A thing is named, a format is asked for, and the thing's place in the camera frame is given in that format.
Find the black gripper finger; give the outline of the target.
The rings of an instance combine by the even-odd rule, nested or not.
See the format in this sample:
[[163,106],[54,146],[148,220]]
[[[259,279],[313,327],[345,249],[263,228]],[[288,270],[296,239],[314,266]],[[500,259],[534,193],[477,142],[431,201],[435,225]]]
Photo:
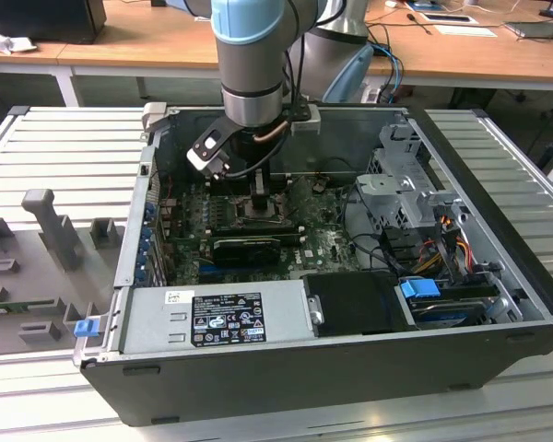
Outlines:
[[251,199],[253,210],[257,213],[266,211],[270,198],[269,168],[259,168],[251,176]]

